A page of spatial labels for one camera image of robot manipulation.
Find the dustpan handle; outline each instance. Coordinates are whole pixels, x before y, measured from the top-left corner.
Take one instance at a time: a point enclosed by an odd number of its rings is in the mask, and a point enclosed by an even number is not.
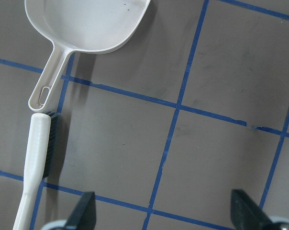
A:
[[[34,112],[40,113],[47,109],[71,53],[71,49],[54,44],[51,56],[28,102],[30,109]]]

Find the gray floor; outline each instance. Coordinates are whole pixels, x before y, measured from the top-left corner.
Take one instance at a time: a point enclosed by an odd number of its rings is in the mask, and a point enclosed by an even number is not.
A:
[[[1,230],[22,195],[27,101],[51,51],[23,2],[0,0]],[[96,192],[97,230],[233,228],[233,188],[289,218],[289,0],[151,0],[125,46],[70,63],[30,229],[66,219],[83,191]]]

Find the hand brush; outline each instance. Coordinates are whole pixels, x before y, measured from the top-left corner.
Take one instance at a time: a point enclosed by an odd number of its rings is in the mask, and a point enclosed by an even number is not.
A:
[[[24,163],[23,192],[13,230],[29,229],[37,190],[50,173],[59,113],[36,113],[31,117]]]

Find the brush bristles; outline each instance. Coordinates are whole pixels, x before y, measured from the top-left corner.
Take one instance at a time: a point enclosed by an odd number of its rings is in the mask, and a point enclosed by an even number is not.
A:
[[[55,142],[56,142],[57,125],[59,123],[59,118],[60,118],[60,113],[47,112],[45,114],[51,117],[51,125],[50,125],[48,150],[47,150],[47,155],[45,159],[43,178],[47,177],[51,170],[51,163],[52,163],[52,158],[53,158],[54,149],[55,149]]]

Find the white plastic object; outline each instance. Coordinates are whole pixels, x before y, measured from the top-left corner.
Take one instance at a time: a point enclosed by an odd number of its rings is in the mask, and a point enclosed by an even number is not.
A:
[[[53,44],[29,99],[34,112],[47,108],[70,55],[110,53],[133,35],[150,0],[25,0],[32,26]]]
[[[56,221],[52,221],[50,223],[45,224],[41,230],[51,230],[54,228],[62,228],[63,226],[65,226],[66,224],[66,220],[65,219],[60,219],[60,220],[56,220]]]
[[[13,230],[29,229],[35,198],[44,174],[51,118],[33,114],[24,163],[23,192]]]

